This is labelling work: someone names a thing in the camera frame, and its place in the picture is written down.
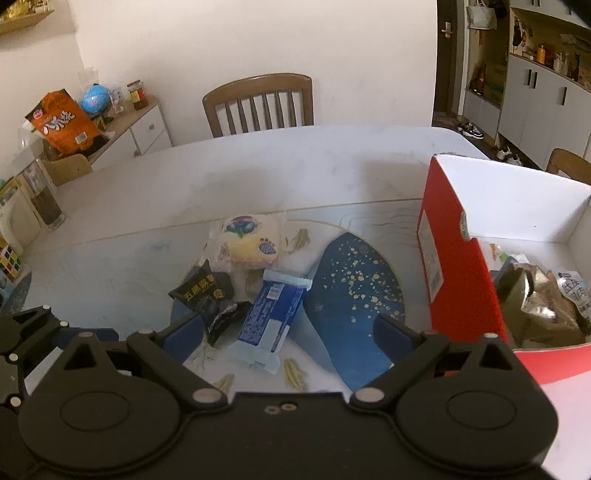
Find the chair backrest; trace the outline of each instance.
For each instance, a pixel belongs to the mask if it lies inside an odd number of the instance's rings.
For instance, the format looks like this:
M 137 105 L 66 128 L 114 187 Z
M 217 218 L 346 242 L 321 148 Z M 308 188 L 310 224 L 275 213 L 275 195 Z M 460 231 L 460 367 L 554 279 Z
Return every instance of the chair backrest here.
M 550 155 L 546 171 L 554 174 L 562 171 L 573 180 L 591 185 L 591 163 L 568 150 L 556 148 Z
M 222 137 L 222 127 L 220 126 L 219 118 L 217 117 L 217 106 L 224 105 L 226 108 L 226 116 L 228 117 L 228 125 L 230 133 L 236 135 L 236 126 L 232 118 L 232 111 L 230 110 L 231 103 L 238 104 L 238 117 L 240 117 L 240 126 L 242 133 L 248 132 L 248 124 L 246 122 L 246 115 L 244 113 L 243 99 L 250 100 L 250 108 L 252 114 L 252 124 L 254 130 L 259 131 L 261 124 L 259 122 L 258 113 L 256 111 L 255 97 L 262 97 L 263 114 L 265 119 L 265 127 L 267 130 L 273 128 L 271 121 L 271 112 L 269 110 L 269 102 L 267 94 L 272 93 L 275 96 L 275 112 L 277 114 L 277 127 L 284 128 L 285 122 L 283 118 L 283 109 L 281 108 L 281 100 L 279 93 L 287 92 L 287 110 L 289 118 L 289 126 L 297 127 L 296 121 L 296 107 L 294 105 L 293 92 L 301 91 L 301 102 L 303 107 L 302 119 L 304 125 L 314 125 L 314 107 L 312 100 L 312 79 L 306 75 L 299 75 L 297 73 L 271 73 L 269 75 L 260 75 L 257 77 L 250 77 L 247 79 L 236 80 L 227 83 L 221 87 L 216 88 L 203 97 L 203 108 L 209 121 L 209 126 L 212 129 L 214 137 Z

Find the glass jar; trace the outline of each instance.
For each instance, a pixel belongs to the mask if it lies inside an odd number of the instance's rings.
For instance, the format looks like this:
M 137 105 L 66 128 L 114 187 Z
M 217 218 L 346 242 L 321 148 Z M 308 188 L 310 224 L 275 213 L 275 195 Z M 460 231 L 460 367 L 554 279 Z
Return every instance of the glass jar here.
M 39 160 L 22 171 L 22 176 L 31 189 L 31 203 L 49 230 L 54 231 L 66 220 L 41 171 Z

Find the shelf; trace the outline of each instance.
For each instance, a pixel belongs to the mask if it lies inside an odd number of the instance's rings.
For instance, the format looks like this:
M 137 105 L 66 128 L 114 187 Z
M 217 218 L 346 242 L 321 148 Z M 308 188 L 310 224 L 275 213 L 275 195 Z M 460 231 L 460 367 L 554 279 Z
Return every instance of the shelf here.
M 45 12 L 36 12 L 23 17 L 16 17 L 9 20 L 0 21 L 0 35 L 5 35 L 16 30 L 23 30 L 24 28 L 33 27 L 52 13 L 53 10 L 47 10 Z

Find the floor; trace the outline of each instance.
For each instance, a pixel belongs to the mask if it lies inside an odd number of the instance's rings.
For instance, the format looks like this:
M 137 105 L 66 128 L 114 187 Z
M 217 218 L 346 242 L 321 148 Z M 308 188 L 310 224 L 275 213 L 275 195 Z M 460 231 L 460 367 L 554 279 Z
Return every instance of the floor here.
M 458 135 L 461 135 L 457 130 L 457 126 L 459 124 L 460 122 L 457 120 L 455 115 L 449 115 L 444 112 L 433 112 L 433 123 L 431 124 L 433 127 L 448 128 L 450 130 L 456 131 Z M 476 140 L 475 138 L 465 138 L 491 160 L 500 161 L 496 157 L 497 149 L 495 147 L 491 147 L 486 141 Z M 519 158 L 521 159 L 524 167 L 539 170 L 537 165 L 535 165 L 533 161 L 526 157 L 523 152 L 519 152 L 518 149 L 513 145 L 510 145 L 509 147 L 511 148 L 511 151 L 516 151 L 519 154 Z
M 449 130 L 456 131 L 458 135 L 461 135 L 457 130 L 457 126 L 460 122 L 457 120 L 455 115 L 448 115 L 442 112 L 433 112 L 433 123 L 431 126 L 439 128 L 448 128 Z M 491 147 L 484 140 L 476 140 L 475 138 L 465 137 L 472 145 L 480 150 L 491 160 L 496 160 L 496 148 Z

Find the sauce jar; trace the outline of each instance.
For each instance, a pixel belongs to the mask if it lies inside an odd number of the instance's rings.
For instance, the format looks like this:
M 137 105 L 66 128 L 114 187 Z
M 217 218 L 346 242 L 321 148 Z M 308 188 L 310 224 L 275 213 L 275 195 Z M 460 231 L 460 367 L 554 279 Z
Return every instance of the sauce jar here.
M 144 95 L 144 84 L 141 80 L 128 83 L 127 89 L 129 90 L 129 94 L 131 95 L 136 110 L 141 110 L 148 106 L 148 99 Z

